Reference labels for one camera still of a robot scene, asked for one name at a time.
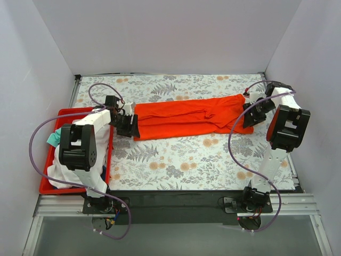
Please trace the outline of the orange t shirt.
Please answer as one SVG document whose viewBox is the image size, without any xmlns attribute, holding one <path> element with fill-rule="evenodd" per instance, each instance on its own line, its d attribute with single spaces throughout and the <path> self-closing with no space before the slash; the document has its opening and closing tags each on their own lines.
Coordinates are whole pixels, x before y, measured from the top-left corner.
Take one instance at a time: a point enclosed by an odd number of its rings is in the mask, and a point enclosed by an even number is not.
<svg viewBox="0 0 341 256">
<path fill-rule="evenodd" d="M 135 141 L 229 134 L 243 112 L 241 94 L 222 98 L 141 103 L 136 105 L 140 137 Z"/>
</svg>

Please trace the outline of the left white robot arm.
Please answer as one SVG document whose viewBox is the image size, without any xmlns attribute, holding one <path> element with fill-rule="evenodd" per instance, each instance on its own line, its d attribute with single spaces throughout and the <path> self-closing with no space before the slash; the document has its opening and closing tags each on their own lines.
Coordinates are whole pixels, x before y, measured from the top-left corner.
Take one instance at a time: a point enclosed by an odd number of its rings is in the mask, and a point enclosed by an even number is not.
<svg viewBox="0 0 341 256">
<path fill-rule="evenodd" d="M 106 125 L 116 128 L 117 134 L 139 138 L 138 115 L 134 113 L 135 103 L 119 103 L 120 99 L 109 95 L 105 98 L 103 109 L 93 109 L 81 120 L 65 124 L 61 128 L 59 162 L 77 176 L 79 186 L 86 189 L 85 198 L 90 206 L 101 213 L 113 208 L 109 185 L 101 178 L 95 165 L 100 156 L 95 135 Z"/>
</svg>

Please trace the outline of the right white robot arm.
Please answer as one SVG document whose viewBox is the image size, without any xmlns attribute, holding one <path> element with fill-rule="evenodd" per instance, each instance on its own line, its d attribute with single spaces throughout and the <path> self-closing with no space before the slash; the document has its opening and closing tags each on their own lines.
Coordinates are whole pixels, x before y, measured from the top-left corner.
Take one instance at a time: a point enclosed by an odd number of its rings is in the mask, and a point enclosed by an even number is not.
<svg viewBox="0 0 341 256">
<path fill-rule="evenodd" d="M 262 163 L 249 185 L 242 193 L 241 205 L 247 212 L 261 211 L 270 205 L 270 181 L 273 181 L 280 165 L 290 152 L 298 148 L 305 134 L 311 113 L 301 108 L 294 99 L 294 89 L 281 82 L 269 82 L 265 96 L 250 93 L 246 88 L 243 96 L 249 99 L 243 105 L 246 112 L 243 128 L 253 127 L 266 120 L 266 114 L 274 111 L 266 134 L 268 146 Z"/>
</svg>

